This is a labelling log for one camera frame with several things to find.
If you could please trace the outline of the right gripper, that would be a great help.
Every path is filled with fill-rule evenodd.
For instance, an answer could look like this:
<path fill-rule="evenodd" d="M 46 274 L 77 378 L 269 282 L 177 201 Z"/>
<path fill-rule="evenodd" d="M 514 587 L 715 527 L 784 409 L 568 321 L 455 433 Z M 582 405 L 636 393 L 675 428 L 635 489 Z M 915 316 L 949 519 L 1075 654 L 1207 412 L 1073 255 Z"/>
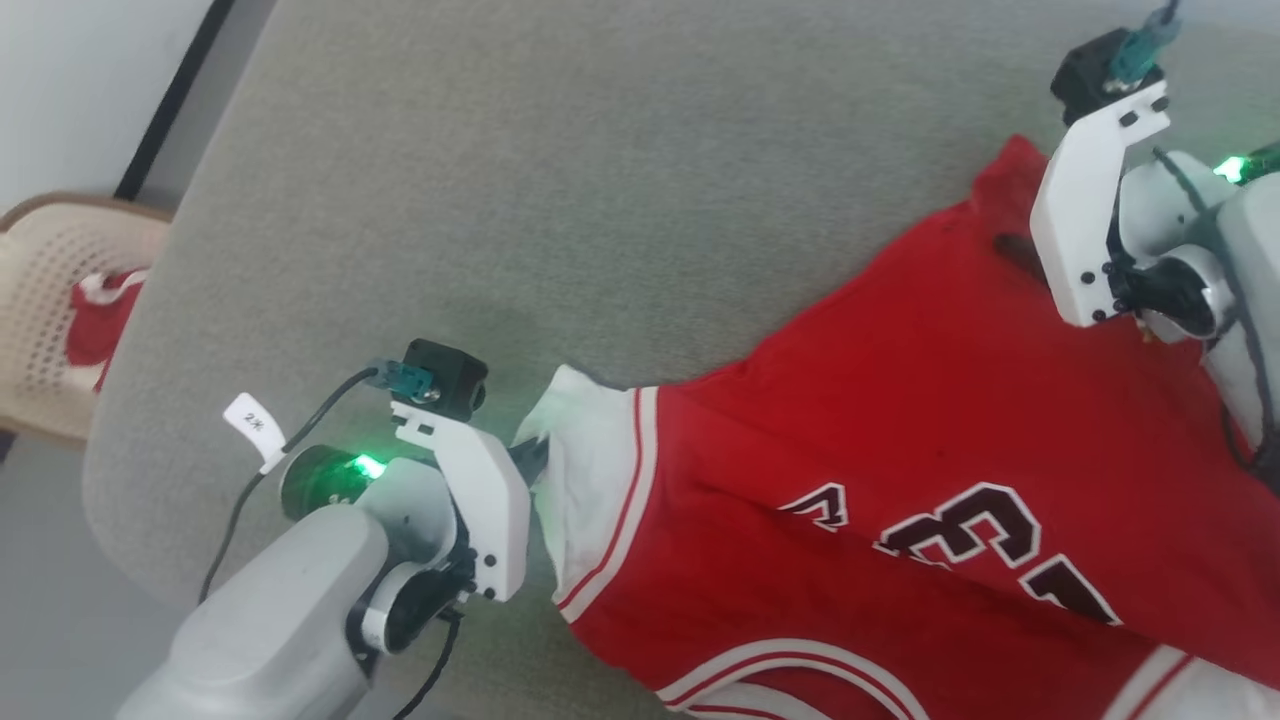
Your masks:
<path fill-rule="evenodd" d="M 1132 256 L 1158 256 L 1193 242 L 1206 220 L 1231 251 L 1280 256 L 1280 146 L 1208 167 L 1172 151 L 1128 172 L 1120 184 L 1120 243 Z M 1046 281 L 1034 242 L 997 234 L 995 251 L 1034 281 Z"/>

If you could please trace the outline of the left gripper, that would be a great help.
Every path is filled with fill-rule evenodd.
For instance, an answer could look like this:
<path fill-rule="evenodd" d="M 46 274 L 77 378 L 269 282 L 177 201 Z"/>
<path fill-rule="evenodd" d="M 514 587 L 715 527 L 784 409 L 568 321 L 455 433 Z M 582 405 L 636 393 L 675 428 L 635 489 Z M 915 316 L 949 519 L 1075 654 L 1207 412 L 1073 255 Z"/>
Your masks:
<path fill-rule="evenodd" d="M 545 471 L 549 441 L 522 441 L 508 447 L 508 455 L 531 489 Z M 425 566 L 443 564 L 460 538 L 460 519 L 443 473 L 417 459 L 379 461 L 328 445 L 312 446 L 288 462 L 279 496 L 292 521 L 330 505 L 351 505 L 383 527 L 394 555 Z"/>

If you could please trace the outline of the red basketball jersey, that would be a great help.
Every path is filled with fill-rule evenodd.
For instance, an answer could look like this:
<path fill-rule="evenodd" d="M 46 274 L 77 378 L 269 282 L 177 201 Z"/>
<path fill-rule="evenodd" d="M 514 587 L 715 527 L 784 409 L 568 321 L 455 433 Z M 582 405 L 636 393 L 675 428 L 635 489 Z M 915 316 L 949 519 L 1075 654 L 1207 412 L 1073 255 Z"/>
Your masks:
<path fill-rule="evenodd" d="M 1198 350 L 997 251 L 1043 172 L 1010 138 L 703 378 L 557 370 L 518 437 L 580 642 L 709 720 L 1280 720 L 1280 498 Z"/>

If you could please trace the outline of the red and white garment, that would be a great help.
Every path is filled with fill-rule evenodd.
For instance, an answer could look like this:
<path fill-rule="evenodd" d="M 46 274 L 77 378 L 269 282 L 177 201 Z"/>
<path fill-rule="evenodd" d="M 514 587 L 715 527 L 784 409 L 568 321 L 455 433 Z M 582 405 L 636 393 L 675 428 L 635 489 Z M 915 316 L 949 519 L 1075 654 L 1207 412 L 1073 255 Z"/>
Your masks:
<path fill-rule="evenodd" d="M 72 379 L 99 393 L 134 309 L 148 268 L 99 272 L 70 291 L 65 359 Z"/>

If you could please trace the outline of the grey fabric sofa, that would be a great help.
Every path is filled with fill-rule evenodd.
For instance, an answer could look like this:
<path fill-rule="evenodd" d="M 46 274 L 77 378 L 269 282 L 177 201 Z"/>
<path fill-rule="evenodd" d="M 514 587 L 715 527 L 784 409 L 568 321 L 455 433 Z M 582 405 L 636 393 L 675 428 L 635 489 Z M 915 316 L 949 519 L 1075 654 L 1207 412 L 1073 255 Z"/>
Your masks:
<path fill-rule="evenodd" d="M 1066 53 L 1167 0 L 276 0 L 113 360 L 84 466 L 105 553 L 192 609 L 261 468 L 412 340 L 490 375 L 503 443 L 554 374 L 612 389 L 748 357 L 1053 145 Z M 571 632 L 535 505 L 525 587 L 477 596 L 436 706 L 709 720 Z"/>

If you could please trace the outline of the white paper label tag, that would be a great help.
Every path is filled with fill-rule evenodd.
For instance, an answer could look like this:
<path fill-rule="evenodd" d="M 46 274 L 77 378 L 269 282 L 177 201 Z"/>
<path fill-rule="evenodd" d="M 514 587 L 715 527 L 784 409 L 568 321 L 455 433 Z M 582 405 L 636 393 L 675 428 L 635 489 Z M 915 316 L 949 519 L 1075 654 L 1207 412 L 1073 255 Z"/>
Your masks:
<path fill-rule="evenodd" d="M 269 475 L 285 456 L 285 437 L 274 416 L 250 393 L 239 393 L 223 411 L 223 420 L 259 452 L 259 475 Z"/>

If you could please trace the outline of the beige plastic laundry basket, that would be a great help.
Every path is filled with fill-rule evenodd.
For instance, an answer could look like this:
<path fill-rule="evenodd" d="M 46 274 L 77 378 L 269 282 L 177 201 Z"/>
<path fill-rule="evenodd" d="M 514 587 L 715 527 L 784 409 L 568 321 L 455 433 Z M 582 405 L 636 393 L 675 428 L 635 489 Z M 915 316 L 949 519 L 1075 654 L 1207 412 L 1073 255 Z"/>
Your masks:
<path fill-rule="evenodd" d="M 0 215 L 0 430 L 82 446 L 99 393 L 65 359 L 70 291 L 99 272 L 151 268 L 172 215 L 87 193 L 42 193 Z"/>

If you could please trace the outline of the black wall strip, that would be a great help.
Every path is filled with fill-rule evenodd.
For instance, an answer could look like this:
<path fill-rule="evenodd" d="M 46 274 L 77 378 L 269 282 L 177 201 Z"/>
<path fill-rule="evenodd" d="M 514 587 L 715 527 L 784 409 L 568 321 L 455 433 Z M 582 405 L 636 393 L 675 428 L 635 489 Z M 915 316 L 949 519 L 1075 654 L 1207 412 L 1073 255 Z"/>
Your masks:
<path fill-rule="evenodd" d="M 200 22 L 191 45 L 163 95 L 151 122 L 148 123 L 138 147 L 134 151 L 113 197 L 133 201 L 143 188 L 189 91 L 209 58 L 212 45 L 224 27 L 227 18 L 236 6 L 236 0 L 212 0 Z"/>

